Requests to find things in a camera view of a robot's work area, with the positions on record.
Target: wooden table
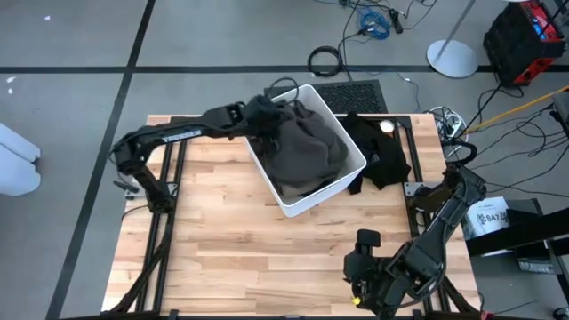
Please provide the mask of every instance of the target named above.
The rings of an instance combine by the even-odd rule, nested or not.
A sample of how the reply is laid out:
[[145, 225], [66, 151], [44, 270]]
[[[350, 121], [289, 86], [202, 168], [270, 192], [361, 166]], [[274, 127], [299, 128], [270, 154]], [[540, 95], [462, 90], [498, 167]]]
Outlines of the wooden table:
[[[439, 182], [445, 160], [433, 116], [411, 115], [411, 119], [423, 179]], [[169, 120], [170, 116], [150, 116], [148, 123]], [[409, 162], [405, 133], [401, 132]], [[164, 149], [159, 148], [148, 161], [156, 176], [163, 154]], [[175, 161], [176, 149], [172, 155]], [[126, 210], [145, 203], [144, 199], [129, 201]], [[117, 304], [140, 273], [150, 220], [146, 209], [124, 218], [103, 310]], [[361, 194], [350, 196], [345, 191], [288, 219], [243, 139], [191, 140], [162, 313], [167, 315], [177, 308], [185, 316], [370, 316], [352, 305], [349, 285], [342, 280], [343, 257], [353, 250], [360, 228], [381, 232], [376, 256], [391, 256], [410, 239], [401, 184], [378, 190], [365, 180]], [[477, 286], [460, 228], [447, 244], [447, 255], [448, 277], [469, 303], [478, 307]], [[147, 306], [152, 305], [152, 284]], [[433, 305], [437, 309], [437, 299]], [[422, 308], [422, 304], [400, 309], [397, 315], [410, 315], [414, 308]]]

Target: black cloth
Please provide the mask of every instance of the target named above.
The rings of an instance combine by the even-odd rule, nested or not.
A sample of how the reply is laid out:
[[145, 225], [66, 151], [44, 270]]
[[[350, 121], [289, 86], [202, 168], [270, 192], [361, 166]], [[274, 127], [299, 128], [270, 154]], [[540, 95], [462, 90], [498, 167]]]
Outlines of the black cloth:
[[367, 160], [367, 166], [348, 186], [350, 194], [361, 192], [363, 177], [371, 179], [378, 189], [405, 181], [411, 167], [401, 145], [383, 133], [379, 123], [350, 112], [341, 124]]

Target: white object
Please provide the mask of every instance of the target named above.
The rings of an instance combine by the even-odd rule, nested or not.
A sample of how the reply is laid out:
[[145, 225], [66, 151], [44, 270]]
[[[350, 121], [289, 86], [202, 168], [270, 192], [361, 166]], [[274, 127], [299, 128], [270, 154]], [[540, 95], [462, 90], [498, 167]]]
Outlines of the white object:
[[438, 73], [452, 78], [472, 76], [478, 69], [478, 58], [469, 46], [451, 40], [440, 57], [445, 40], [435, 41], [427, 49], [427, 60]]
[[36, 167], [4, 146], [0, 146], [0, 167], [0, 194], [21, 196], [39, 187]]
[[[276, 100], [292, 100], [296, 95], [296, 89], [289, 91], [287, 93], [281, 94], [280, 96], [273, 99]], [[348, 133], [341, 126], [340, 122], [332, 111], [328, 108], [326, 103], [322, 100], [318, 92], [312, 87], [312, 85], [302, 85], [299, 87], [299, 97], [298, 100], [304, 104], [304, 107], [308, 110], [317, 112], [324, 119], [325, 124], [332, 129], [342, 141], [348, 147], [348, 157], [346, 158], [346, 164], [338, 174], [338, 177], [329, 184], [328, 186], [319, 189], [318, 191], [312, 193], [308, 196], [295, 196], [289, 198], [281, 197], [276, 191], [275, 187], [271, 183], [267, 176], [267, 173], [260, 164], [259, 159], [252, 150], [249, 141], [247, 141], [247, 147], [255, 160], [255, 163], [259, 167], [260, 173], [268, 184], [271, 193], [275, 196], [278, 205], [284, 212], [284, 215], [288, 218], [296, 217], [297, 215], [305, 212], [306, 210], [312, 208], [313, 206], [322, 203], [324, 200], [344, 191], [353, 179], [361, 172], [367, 162], [364, 156], [357, 148], [354, 141], [349, 137]]]
[[0, 145], [32, 163], [41, 156], [40, 149], [4, 124], [0, 124]]
[[385, 133], [392, 133], [395, 130], [395, 126], [389, 120], [383, 120], [380, 122], [380, 128]]
[[[509, 226], [507, 210], [508, 204], [506, 204], [503, 196], [486, 198], [472, 204], [467, 212], [466, 219], [462, 223], [464, 239], [469, 240]], [[505, 252], [509, 252], [509, 250], [490, 252], [484, 256]]]

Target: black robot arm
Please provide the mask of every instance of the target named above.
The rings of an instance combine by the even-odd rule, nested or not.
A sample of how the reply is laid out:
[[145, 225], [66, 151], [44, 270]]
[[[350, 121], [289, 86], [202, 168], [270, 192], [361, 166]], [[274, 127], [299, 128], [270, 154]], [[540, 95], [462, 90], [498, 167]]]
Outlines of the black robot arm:
[[[405, 243], [391, 258], [372, 256], [380, 246], [379, 233], [361, 229], [356, 248], [344, 258], [345, 280], [354, 303], [379, 319], [392, 319], [398, 308], [427, 299], [445, 278], [445, 245], [469, 207], [485, 198], [485, 181], [465, 167], [449, 167], [435, 188], [418, 188], [409, 199], [414, 210], [434, 212], [420, 236]], [[405, 295], [413, 301], [402, 303]]]
[[132, 175], [146, 191], [152, 212], [169, 213], [173, 197], [166, 183], [157, 180], [146, 166], [152, 151], [161, 145], [197, 137], [229, 138], [267, 136], [285, 120], [278, 103], [263, 96], [207, 110], [201, 116], [158, 125], [145, 125], [127, 133], [111, 149], [117, 170]]

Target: gray cloth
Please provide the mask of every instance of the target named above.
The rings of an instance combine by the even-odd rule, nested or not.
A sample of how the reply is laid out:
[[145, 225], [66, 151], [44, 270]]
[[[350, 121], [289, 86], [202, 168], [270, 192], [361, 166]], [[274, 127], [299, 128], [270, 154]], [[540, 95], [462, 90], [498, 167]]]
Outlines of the gray cloth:
[[300, 102], [284, 107], [284, 112], [290, 119], [276, 136], [261, 138], [253, 147], [267, 175], [285, 191], [283, 196], [300, 196], [312, 186], [334, 180], [345, 164], [348, 148], [318, 113]]

